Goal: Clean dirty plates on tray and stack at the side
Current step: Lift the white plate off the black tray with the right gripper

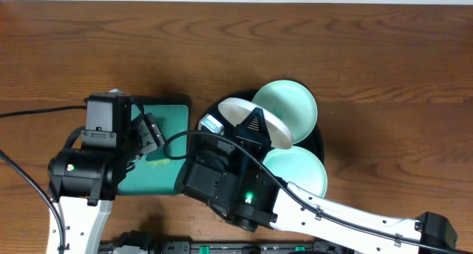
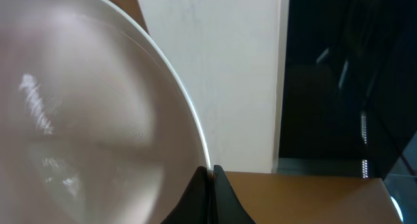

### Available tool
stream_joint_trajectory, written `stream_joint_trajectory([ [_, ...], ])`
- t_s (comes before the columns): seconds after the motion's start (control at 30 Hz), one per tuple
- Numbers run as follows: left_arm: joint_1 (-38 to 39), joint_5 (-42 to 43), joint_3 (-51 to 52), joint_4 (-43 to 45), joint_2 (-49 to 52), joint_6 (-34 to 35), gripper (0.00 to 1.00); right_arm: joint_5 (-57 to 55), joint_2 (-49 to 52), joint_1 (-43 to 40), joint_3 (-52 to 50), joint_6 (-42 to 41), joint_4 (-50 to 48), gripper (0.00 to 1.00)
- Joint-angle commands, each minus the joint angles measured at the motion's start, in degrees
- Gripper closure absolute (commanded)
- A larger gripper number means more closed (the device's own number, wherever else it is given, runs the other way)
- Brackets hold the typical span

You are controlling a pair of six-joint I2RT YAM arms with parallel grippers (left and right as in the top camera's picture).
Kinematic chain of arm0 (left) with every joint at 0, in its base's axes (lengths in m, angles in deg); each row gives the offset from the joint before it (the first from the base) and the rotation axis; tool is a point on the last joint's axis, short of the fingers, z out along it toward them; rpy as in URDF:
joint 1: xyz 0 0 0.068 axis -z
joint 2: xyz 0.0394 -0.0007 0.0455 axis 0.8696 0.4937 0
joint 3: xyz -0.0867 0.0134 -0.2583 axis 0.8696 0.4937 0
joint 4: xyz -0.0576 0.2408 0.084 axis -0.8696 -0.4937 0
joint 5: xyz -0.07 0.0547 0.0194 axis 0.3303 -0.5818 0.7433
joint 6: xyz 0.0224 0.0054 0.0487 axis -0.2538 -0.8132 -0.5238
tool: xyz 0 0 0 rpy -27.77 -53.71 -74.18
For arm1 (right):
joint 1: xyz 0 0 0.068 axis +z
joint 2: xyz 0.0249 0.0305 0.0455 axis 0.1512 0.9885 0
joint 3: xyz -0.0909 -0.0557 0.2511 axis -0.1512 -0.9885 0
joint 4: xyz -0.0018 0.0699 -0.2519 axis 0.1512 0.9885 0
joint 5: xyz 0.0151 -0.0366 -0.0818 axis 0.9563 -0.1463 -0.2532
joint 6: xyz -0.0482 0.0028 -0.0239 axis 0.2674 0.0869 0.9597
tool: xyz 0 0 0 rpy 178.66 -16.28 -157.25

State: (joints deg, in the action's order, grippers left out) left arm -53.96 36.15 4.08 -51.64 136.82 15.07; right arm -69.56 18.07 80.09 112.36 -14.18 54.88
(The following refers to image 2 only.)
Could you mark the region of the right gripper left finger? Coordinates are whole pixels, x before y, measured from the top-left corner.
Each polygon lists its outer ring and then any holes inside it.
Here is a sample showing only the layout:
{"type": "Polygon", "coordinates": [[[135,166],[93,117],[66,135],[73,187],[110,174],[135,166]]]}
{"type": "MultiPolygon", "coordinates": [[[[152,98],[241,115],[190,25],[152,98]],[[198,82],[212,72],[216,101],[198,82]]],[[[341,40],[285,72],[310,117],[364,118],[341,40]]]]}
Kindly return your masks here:
{"type": "Polygon", "coordinates": [[[207,168],[199,166],[179,202],[162,224],[207,224],[209,188],[207,168]]]}

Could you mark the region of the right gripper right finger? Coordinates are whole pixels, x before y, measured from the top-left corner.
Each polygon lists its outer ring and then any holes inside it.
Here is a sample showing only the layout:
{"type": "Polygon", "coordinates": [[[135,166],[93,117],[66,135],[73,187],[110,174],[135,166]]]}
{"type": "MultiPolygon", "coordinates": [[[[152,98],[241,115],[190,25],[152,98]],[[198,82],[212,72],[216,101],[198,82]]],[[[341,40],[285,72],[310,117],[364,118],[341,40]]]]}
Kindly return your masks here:
{"type": "Polygon", "coordinates": [[[211,221],[214,224],[255,224],[245,211],[220,165],[212,172],[211,221]]]}

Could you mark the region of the white plate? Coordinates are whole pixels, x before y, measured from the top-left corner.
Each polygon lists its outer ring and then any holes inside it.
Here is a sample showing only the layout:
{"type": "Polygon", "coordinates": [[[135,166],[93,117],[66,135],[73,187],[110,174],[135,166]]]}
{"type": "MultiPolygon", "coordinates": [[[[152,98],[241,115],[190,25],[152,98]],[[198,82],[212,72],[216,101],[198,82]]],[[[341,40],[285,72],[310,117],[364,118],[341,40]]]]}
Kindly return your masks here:
{"type": "Polygon", "coordinates": [[[210,159],[152,38],[109,0],[1,0],[1,222],[160,223],[210,159]]]}

